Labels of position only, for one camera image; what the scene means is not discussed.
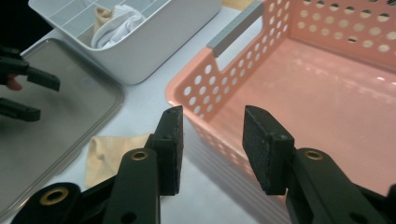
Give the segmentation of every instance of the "basket bottom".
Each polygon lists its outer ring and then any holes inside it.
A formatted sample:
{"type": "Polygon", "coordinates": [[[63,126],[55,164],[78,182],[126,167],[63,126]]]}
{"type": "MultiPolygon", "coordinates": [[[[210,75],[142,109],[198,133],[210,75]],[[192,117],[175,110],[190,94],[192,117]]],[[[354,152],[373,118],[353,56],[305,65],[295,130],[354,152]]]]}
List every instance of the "basket bottom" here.
{"type": "Polygon", "coordinates": [[[396,183],[393,74],[286,39],[208,122],[238,154],[245,105],[268,110],[297,148],[325,151],[354,183],[382,194],[396,183]]]}

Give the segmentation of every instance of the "basket handle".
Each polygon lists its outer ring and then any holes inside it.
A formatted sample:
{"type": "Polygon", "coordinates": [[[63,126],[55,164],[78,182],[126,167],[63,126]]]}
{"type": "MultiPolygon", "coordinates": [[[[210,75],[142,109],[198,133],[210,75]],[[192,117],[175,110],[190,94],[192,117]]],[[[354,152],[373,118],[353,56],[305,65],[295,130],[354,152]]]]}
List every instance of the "basket handle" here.
{"type": "Polygon", "coordinates": [[[263,12],[263,2],[254,1],[236,18],[234,18],[224,29],[220,31],[209,43],[207,47],[213,49],[215,57],[219,57],[263,12]]]}

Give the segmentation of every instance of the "wooden surface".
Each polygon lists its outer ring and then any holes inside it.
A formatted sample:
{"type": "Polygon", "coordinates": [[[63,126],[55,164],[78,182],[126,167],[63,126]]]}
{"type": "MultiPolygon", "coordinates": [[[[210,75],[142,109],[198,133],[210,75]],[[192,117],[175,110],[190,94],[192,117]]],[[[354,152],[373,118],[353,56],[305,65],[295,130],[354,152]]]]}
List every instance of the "wooden surface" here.
{"type": "Polygon", "coordinates": [[[232,7],[235,9],[243,10],[246,8],[253,0],[221,0],[221,3],[225,7],[232,7]]]}

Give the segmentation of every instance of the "white table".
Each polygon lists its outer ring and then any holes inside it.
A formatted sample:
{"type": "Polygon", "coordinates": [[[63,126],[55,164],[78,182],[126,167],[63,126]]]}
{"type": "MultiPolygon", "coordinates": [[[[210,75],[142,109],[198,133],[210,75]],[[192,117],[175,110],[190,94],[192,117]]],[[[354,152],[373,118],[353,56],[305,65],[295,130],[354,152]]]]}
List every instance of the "white table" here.
{"type": "MultiPolygon", "coordinates": [[[[152,133],[162,112],[169,108],[164,92],[167,83],[239,11],[224,7],[143,83],[125,86],[125,102],[116,117],[97,135],[137,136],[152,133]]],[[[45,38],[64,39],[57,31],[45,38]]],[[[162,223],[254,224],[288,223],[286,207],[276,197],[267,197],[260,186],[203,142],[187,120],[180,193],[162,198],[162,223]]],[[[48,185],[73,182],[85,190],[88,145],[79,157],[48,185]]]]}

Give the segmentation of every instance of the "white cloth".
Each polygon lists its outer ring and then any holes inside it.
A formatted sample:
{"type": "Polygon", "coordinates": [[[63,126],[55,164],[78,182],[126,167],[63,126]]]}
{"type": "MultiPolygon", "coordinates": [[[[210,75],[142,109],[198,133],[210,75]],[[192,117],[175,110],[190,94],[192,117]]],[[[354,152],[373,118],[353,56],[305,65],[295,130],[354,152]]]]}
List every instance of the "white cloth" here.
{"type": "Polygon", "coordinates": [[[91,188],[116,175],[122,156],[143,147],[149,134],[137,137],[95,136],[91,139],[87,157],[85,186],[91,188]]]}
{"type": "Polygon", "coordinates": [[[114,6],[113,18],[103,24],[92,37],[91,47],[107,49],[119,43],[146,18],[136,9],[122,5],[114,6]]]}

